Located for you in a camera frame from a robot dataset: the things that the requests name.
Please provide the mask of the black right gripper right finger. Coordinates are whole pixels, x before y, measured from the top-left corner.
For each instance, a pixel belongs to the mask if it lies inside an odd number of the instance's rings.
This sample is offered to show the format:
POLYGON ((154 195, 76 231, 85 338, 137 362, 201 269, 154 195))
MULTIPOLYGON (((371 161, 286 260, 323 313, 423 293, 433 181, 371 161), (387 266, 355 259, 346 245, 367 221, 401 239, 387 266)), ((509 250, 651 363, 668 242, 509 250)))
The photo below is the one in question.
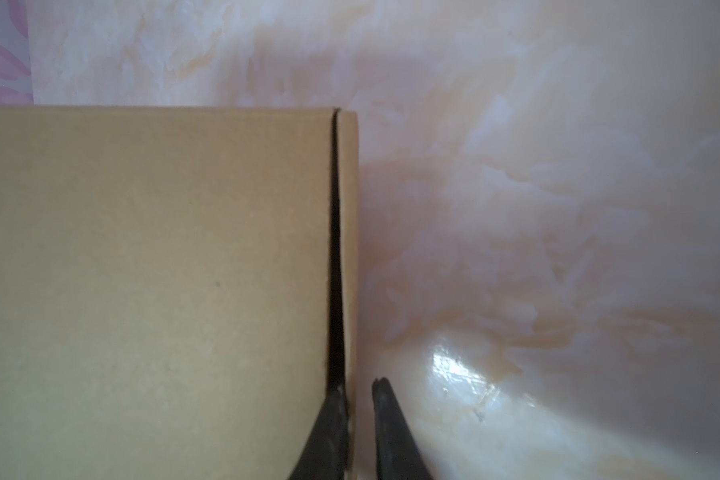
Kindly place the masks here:
POLYGON ((372 384, 378 480, 433 480, 390 381, 372 384))

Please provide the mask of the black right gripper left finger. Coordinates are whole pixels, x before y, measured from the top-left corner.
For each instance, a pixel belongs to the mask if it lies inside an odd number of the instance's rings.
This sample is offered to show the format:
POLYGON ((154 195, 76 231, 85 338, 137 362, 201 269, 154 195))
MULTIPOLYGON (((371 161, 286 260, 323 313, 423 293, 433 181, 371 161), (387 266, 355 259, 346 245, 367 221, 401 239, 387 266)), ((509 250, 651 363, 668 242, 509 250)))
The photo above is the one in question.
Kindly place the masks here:
POLYGON ((342 480, 349 450, 349 412, 345 389, 325 397, 289 480, 342 480))

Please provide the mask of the brown cardboard paper box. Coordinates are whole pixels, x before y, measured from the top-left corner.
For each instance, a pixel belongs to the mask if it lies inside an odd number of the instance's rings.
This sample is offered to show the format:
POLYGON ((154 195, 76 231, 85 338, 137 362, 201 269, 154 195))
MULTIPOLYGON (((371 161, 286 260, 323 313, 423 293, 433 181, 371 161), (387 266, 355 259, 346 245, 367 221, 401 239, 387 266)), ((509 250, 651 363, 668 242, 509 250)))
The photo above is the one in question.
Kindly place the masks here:
POLYGON ((342 109, 0 107, 0 479, 285 479, 355 423, 342 109))

